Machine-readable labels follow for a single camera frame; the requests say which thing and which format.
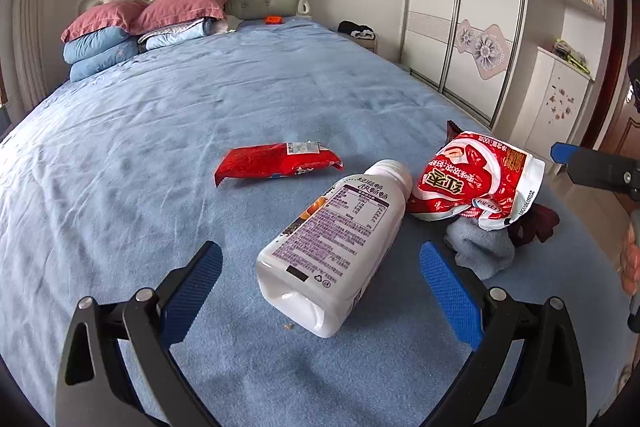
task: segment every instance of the red snack package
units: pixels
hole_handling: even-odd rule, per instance
[[[225,178],[280,178],[331,165],[342,170],[340,158],[318,142],[241,147],[227,153],[214,180],[218,186]]]
[[[511,145],[472,132],[447,143],[429,162],[407,203],[425,221],[461,214],[483,230],[507,227],[529,210],[545,163]]]

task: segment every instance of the metal bolt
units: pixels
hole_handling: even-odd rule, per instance
[[[87,308],[90,308],[92,306],[92,304],[94,304],[93,298],[91,298],[91,297],[82,297],[78,301],[78,308],[80,308],[81,310],[85,310]]]
[[[502,288],[491,288],[489,295],[494,301],[504,301],[507,298],[507,292]]]
[[[136,301],[145,302],[154,296],[154,291],[151,288],[142,288],[136,292]]]
[[[551,304],[551,307],[555,310],[561,310],[564,308],[564,302],[562,302],[562,299],[559,299],[558,297],[551,297],[549,299],[549,304]]]

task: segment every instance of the beige curtain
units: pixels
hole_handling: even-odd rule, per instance
[[[44,0],[14,0],[14,55],[18,86],[28,112],[47,95],[42,67]]]

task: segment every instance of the white bottle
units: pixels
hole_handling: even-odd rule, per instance
[[[338,181],[258,255],[262,296],[318,337],[334,335],[396,238],[411,189],[393,160]]]

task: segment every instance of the blue blanket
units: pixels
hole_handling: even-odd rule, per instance
[[[63,85],[0,145],[0,353],[15,380],[52,423],[78,299],[128,299],[212,239],[225,255],[222,275],[172,353],[222,425],[419,425],[469,354],[418,266],[420,245],[446,223],[405,217],[327,340],[284,328],[290,320],[262,299],[254,262],[340,177],[383,158],[418,176],[449,119],[482,131],[395,65],[302,19],[244,25]],[[344,172],[214,187],[228,149],[305,140],[334,150]],[[631,350],[628,298],[580,222],[546,188],[537,201],[558,212],[556,235],[518,250],[487,284],[516,299],[564,299],[593,417]],[[159,415],[129,351],[126,359],[143,404]]]

